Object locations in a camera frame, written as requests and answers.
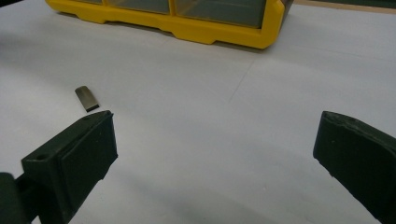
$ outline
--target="black plastic part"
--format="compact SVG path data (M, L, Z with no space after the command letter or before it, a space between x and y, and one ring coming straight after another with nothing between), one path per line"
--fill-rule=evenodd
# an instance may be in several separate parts
M395 138L360 120L324 111L314 157L375 218L396 223Z
M0 7L5 7L5 6L8 6L8 5L20 2L20 1L22 1L22 0L1 0L0 1Z
M0 173L0 223L27 223L21 195L11 174Z
M42 224L68 223L118 157L112 116L91 114L63 130L22 159L24 174L15 183L0 175L1 197L17 191L1 200L0 223L26 223L8 208L29 222L39 216Z

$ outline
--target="white table surface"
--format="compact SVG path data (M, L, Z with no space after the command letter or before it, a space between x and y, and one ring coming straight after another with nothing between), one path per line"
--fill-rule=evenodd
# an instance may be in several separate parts
M22 174L85 116L86 85L114 113L120 156L71 223L379 223L312 151L323 110L396 136L395 40L396 15L297 5L266 50L81 21L43 0L2 7L0 170Z

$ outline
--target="storage box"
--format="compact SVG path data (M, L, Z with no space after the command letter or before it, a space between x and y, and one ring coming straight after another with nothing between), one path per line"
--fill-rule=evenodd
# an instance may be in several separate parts
M265 49L273 44L292 0L46 0L84 21L156 27L204 44L222 41Z

